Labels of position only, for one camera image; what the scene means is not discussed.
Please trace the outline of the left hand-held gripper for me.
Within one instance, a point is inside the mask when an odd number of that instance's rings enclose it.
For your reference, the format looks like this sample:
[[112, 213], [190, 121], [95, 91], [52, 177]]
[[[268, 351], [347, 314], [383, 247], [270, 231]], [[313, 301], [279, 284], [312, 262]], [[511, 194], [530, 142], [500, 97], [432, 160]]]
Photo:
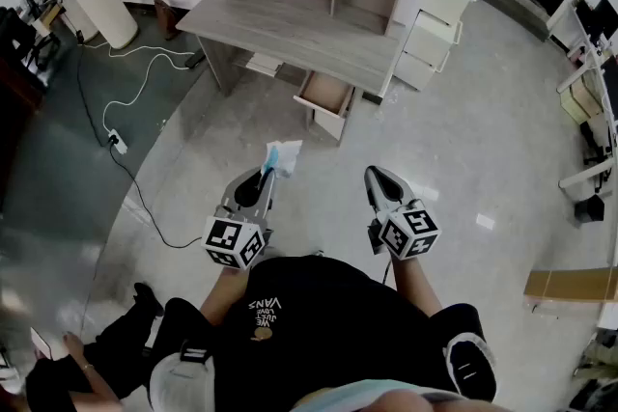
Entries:
[[201, 246], [214, 263], [248, 269], [264, 253], [272, 229], [267, 226], [276, 175], [254, 167], [233, 179], [215, 214], [206, 221]]

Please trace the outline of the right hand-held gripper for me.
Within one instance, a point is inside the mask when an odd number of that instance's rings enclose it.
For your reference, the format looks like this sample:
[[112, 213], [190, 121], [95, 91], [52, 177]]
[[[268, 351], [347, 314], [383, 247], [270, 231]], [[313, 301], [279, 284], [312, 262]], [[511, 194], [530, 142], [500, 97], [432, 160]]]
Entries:
[[369, 204], [374, 213], [379, 213], [368, 227], [375, 254], [388, 251], [396, 260], [410, 260], [435, 246], [441, 228], [424, 203], [415, 199], [405, 180], [371, 165], [365, 170], [364, 183]]

